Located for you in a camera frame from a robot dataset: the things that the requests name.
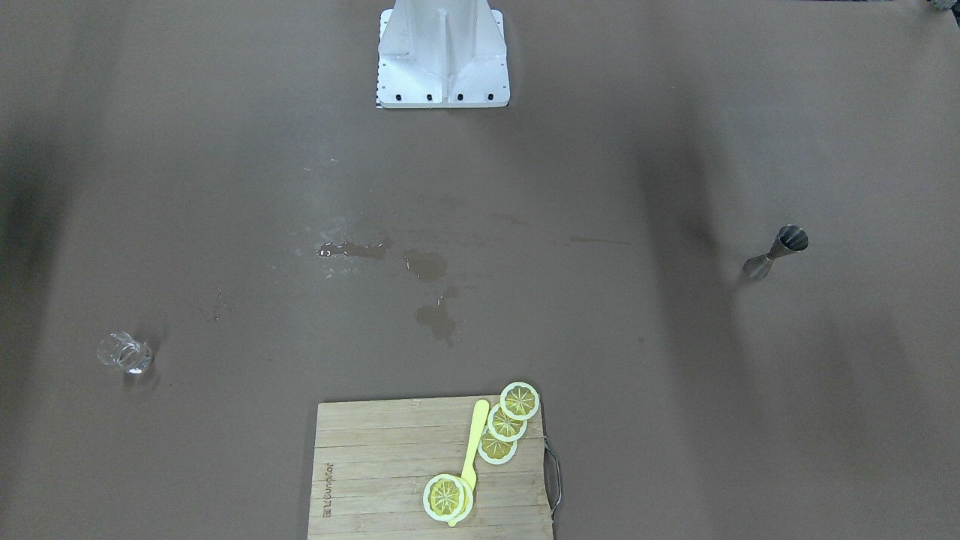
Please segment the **bamboo cutting board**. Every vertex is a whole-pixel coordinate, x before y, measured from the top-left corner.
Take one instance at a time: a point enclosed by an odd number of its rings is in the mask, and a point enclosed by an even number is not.
[[[423,511],[435,475],[459,475],[473,404],[499,396],[320,404],[307,535],[316,540],[553,540],[542,409],[513,459],[477,456],[473,511],[452,528]]]

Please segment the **table surface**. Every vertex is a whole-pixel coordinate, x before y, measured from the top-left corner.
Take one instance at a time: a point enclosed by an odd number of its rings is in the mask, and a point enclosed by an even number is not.
[[[390,7],[0,7],[4,538],[302,539],[317,403],[511,380],[560,540],[960,536],[951,15],[504,0],[510,106],[396,111]]]

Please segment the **clear glass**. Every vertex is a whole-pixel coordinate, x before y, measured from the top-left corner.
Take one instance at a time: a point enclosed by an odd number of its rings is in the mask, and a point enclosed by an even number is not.
[[[150,347],[133,339],[125,331],[111,333],[97,347],[97,358],[101,363],[132,375],[143,373],[152,357]]]

